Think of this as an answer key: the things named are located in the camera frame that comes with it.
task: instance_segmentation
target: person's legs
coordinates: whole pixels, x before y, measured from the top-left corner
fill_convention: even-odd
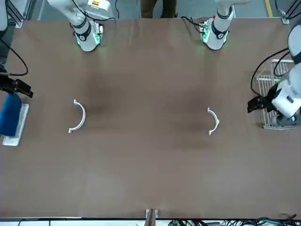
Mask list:
[[[141,17],[152,18],[157,0],[141,0]]]
[[[163,0],[163,11],[161,18],[173,18],[175,16],[176,6],[177,0]]]

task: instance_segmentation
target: green led light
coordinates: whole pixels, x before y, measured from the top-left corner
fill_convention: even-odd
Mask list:
[[[75,35],[75,37],[76,37],[77,44],[80,46],[79,39],[78,39],[77,35]]]
[[[94,39],[97,44],[100,43],[100,35],[99,34],[94,34]]]
[[[209,30],[208,26],[204,27],[204,32],[205,32],[205,34],[203,35],[203,42],[208,42],[208,38],[210,35],[210,30]]]

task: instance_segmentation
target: blue sponge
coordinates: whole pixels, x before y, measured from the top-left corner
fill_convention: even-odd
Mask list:
[[[19,123],[22,101],[18,94],[7,94],[0,112],[0,135],[13,137]]]

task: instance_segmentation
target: orange label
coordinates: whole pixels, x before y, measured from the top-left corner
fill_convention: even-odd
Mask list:
[[[99,2],[98,1],[92,1],[93,5],[99,6]]]

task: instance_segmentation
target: yellow floor line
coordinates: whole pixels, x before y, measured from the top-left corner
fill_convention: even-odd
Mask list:
[[[269,17],[273,17],[273,12],[269,0],[265,0],[265,5],[267,7]]]

